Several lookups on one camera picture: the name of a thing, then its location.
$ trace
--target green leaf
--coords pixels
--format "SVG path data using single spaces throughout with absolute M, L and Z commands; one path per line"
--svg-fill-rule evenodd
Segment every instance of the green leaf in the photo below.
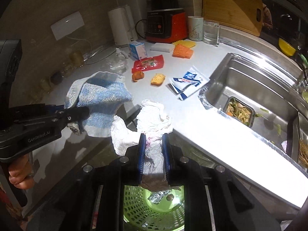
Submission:
M 277 124 L 277 132 L 278 132 L 278 135 L 281 135 L 281 126 L 280 126 L 280 124 Z
M 260 109 L 269 114 L 269 111 L 267 109 L 264 109 L 264 108 L 260 108 Z
M 302 97 L 308 102 L 308 92 L 302 93 Z

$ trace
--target small carton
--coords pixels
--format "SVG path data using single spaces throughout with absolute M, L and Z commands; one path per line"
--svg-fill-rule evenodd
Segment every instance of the small carton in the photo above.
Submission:
M 147 51 L 145 49 L 144 43 L 133 41 L 128 44 L 131 55 L 137 60 L 141 60 L 147 57 Z

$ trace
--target green colander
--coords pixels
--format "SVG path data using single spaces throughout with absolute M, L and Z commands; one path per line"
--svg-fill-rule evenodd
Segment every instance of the green colander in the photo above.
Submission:
M 178 231 L 184 229 L 184 186 L 171 190 L 172 201 L 163 197 L 159 204 L 148 200 L 152 193 L 142 187 L 125 186 L 124 220 L 138 230 Z

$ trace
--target wooden cutting board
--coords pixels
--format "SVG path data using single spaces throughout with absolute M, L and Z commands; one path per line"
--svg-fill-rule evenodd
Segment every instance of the wooden cutting board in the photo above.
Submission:
M 203 0 L 202 16 L 220 24 L 260 36 L 262 0 Z

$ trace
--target drinking glass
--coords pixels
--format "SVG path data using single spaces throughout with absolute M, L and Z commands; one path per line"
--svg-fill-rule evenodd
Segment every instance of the drinking glass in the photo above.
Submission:
M 207 44 L 219 45 L 219 22 L 212 20 L 204 20 L 204 37 L 203 41 Z

